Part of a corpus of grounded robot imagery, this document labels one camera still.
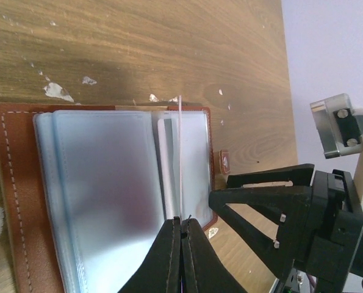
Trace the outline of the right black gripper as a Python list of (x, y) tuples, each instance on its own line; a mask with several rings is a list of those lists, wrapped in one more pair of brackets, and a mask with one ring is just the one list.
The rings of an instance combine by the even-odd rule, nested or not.
[[(315, 172), (311, 195), (314, 168), (229, 175), (226, 186), (235, 189), (211, 192), (209, 206), (276, 278), (285, 281), (295, 266), (316, 278), (314, 292), (342, 292), (349, 273), (363, 279), (363, 210), (348, 172)], [(243, 188), (281, 181), (294, 186)], [(296, 260), (303, 230), (307, 245)]]

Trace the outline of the brown leather card holder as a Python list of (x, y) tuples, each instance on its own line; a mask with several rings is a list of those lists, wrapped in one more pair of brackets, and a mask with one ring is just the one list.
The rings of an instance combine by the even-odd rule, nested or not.
[(164, 221), (157, 120), (201, 106), (0, 103), (0, 180), (19, 292), (119, 292)]

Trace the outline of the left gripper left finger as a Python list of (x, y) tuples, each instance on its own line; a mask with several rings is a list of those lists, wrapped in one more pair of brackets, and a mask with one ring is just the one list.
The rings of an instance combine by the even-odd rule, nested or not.
[(166, 220), (138, 270), (120, 292), (181, 292), (181, 224)]

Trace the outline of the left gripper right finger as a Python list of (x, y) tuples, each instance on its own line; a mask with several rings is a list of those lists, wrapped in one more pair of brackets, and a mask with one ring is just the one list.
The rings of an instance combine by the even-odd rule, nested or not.
[(245, 292), (215, 253), (196, 219), (181, 225), (182, 292)]

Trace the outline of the white red credit card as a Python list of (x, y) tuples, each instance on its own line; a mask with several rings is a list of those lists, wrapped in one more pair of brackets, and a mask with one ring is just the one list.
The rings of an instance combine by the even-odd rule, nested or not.
[(214, 218), (208, 117), (204, 112), (167, 112), (157, 120), (159, 159), (167, 219), (193, 217), (204, 227)]

